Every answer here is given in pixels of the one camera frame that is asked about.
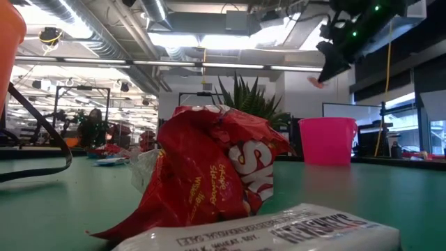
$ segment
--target red candy wrapper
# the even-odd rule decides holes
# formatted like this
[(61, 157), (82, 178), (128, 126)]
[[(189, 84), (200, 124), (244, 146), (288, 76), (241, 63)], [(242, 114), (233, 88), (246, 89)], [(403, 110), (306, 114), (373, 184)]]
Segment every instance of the red candy wrapper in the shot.
[(163, 150), (137, 210), (93, 234), (122, 241), (153, 227), (254, 215), (272, 196), (272, 163), (291, 151), (265, 119), (225, 105), (177, 107), (157, 137)]

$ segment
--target table surface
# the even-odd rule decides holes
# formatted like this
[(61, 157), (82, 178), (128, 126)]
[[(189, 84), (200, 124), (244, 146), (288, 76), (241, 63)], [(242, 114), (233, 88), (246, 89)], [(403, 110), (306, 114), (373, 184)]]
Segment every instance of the table surface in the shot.
[[(63, 163), (0, 161), (0, 173)], [(446, 172), (368, 164), (274, 166), (275, 193), (260, 213), (313, 203), (400, 229), (404, 250), (446, 246)], [(1, 250), (109, 250), (85, 231), (113, 227), (136, 209), (141, 194), (130, 178), (126, 166), (93, 167), (92, 160), (78, 157), (59, 174), (0, 183)]]

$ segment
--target bucket handle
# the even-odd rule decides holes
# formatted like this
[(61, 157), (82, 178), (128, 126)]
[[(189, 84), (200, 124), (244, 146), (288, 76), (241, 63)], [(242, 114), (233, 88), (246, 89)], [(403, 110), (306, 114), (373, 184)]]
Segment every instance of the bucket handle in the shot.
[(357, 124), (356, 124), (356, 122), (354, 123), (354, 125), (355, 125), (355, 128), (354, 128), (354, 130), (353, 130), (353, 136), (352, 136), (352, 138), (354, 138), (354, 137), (356, 136), (356, 134), (357, 134)]

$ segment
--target white wrapper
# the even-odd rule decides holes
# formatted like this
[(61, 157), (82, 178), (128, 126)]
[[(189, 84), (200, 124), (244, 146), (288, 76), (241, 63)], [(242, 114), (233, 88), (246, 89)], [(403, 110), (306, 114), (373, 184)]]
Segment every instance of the white wrapper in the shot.
[(399, 230), (322, 206), (301, 204), (261, 215), (194, 227), (156, 227), (115, 251), (397, 251)]

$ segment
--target pink bucket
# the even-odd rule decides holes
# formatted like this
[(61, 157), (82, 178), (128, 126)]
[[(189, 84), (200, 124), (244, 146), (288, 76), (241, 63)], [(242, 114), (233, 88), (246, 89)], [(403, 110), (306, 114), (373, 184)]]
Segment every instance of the pink bucket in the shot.
[(299, 121), (304, 160), (312, 165), (350, 165), (355, 119), (315, 118)]

